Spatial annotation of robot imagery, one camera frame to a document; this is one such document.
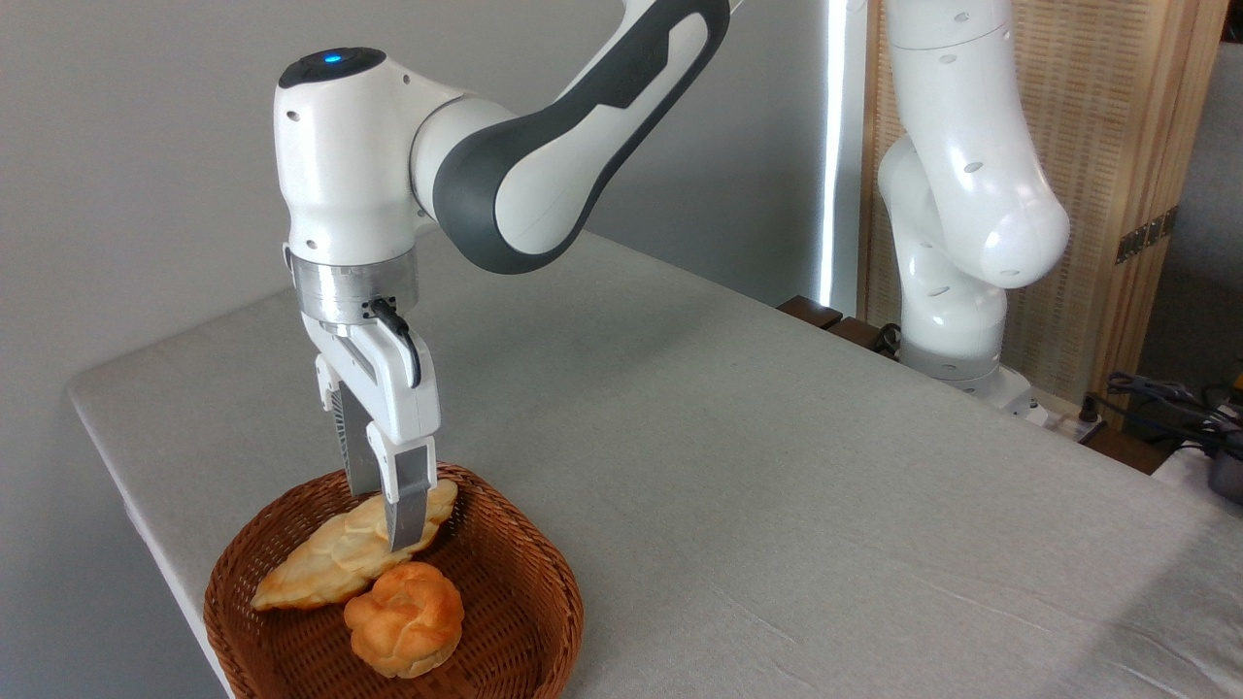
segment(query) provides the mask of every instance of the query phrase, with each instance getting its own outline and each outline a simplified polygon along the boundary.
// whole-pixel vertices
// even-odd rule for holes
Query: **pastry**
[[[440,479],[428,491],[423,537],[393,552],[388,545],[383,495],[331,517],[260,581],[250,606],[257,611],[313,609],[349,599],[384,571],[430,546],[440,525],[452,514],[456,499],[457,484]]]
[[[354,654],[384,677],[419,677],[449,659],[462,637],[462,598],[435,566],[401,563],[346,604]]]

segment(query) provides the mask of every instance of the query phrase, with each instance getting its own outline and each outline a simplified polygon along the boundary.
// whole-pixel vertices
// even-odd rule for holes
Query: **croissant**
[[[250,606],[260,612],[277,607],[313,609],[354,597],[384,571],[430,546],[440,525],[452,514],[456,499],[457,484],[440,479],[428,491],[423,537],[393,552],[389,552],[383,495],[328,519],[260,581]]]

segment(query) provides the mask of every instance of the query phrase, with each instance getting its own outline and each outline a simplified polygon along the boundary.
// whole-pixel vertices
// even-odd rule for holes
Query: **table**
[[[578,577],[567,695],[1243,697],[1221,509],[592,235],[419,255],[439,455]],[[339,466],[313,356],[287,291],[71,387],[200,642],[231,537]]]

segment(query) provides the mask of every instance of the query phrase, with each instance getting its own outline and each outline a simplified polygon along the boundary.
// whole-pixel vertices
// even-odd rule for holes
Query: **metal hinge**
[[[1158,240],[1170,235],[1173,230],[1175,218],[1178,215],[1178,206],[1172,206],[1168,211],[1127,233],[1117,241],[1117,256],[1114,264],[1121,265],[1126,260],[1139,255],[1145,248],[1151,248]]]

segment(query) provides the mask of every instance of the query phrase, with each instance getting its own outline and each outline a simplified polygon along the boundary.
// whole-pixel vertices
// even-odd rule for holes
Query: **round bun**
[[[346,604],[351,647],[384,677],[419,677],[449,659],[462,636],[462,598],[428,563],[401,563]]]

